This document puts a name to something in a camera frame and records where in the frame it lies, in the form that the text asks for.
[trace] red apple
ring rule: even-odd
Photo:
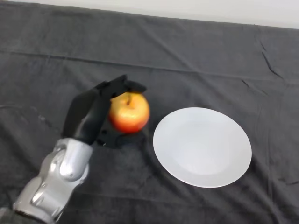
[[[111,99],[109,119],[113,126],[124,133],[140,131],[148,122],[150,106],[140,93],[125,92]]]

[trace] apple stem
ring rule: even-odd
[[[129,94],[129,100],[127,101],[127,105],[130,105],[131,103],[131,95]]]

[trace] black glove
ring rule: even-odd
[[[145,90],[145,86],[128,81],[127,76],[123,75],[110,82],[102,82],[93,89],[78,95],[71,103],[62,135],[91,145],[100,134],[98,142],[101,141],[102,145],[113,147],[117,132],[113,132],[114,128],[108,123],[103,128],[110,110],[110,99],[125,92],[142,93]]]

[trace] white plate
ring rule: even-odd
[[[243,129],[228,116],[206,108],[168,114],[154,133],[154,149],[162,166],[188,184],[222,187],[248,169],[251,146]]]

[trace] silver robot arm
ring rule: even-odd
[[[93,148],[88,144],[60,139],[44,159],[39,175],[16,200],[14,210],[47,224],[57,222],[73,190],[86,179],[92,153]]]

